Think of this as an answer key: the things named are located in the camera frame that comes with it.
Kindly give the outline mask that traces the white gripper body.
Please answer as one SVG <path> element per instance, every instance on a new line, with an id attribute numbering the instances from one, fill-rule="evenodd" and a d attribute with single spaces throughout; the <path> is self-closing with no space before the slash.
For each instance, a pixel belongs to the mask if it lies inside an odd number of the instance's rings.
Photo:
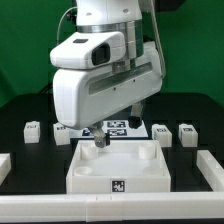
<path id="1" fill-rule="evenodd" d="M 160 91 L 161 66 L 154 42 L 144 44 L 136 67 L 112 73 L 112 66 L 90 71 L 59 69 L 53 79 L 53 99 L 59 123 L 80 130 Z"/>

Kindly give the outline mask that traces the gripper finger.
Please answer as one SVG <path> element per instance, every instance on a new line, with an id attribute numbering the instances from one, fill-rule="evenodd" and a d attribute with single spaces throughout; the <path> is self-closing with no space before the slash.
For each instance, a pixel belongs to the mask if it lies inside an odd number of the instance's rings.
<path id="1" fill-rule="evenodd" d="M 138 129 L 142 125 L 143 104 L 141 102 L 132 105 L 130 116 L 128 117 L 129 127 Z"/>
<path id="2" fill-rule="evenodd" d="M 97 122 L 93 125 L 95 145 L 99 148 L 104 148 L 110 145 L 110 135 L 103 131 L 102 126 L 102 122 Z"/>

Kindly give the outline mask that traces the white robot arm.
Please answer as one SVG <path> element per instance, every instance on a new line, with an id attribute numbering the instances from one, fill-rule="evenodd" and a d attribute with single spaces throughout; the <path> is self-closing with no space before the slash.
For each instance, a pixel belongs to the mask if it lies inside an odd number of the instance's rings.
<path id="1" fill-rule="evenodd" d="M 76 0 L 77 31 L 50 53 L 57 68 L 53 97 L 57 120 L 87 128 L 95 145 L 110 144 L 103 120 L 131 107 L 129 125 L 141 125 L 144 100 L 165 73 L 161 46 L 143 41 L 140 0 Z"/>

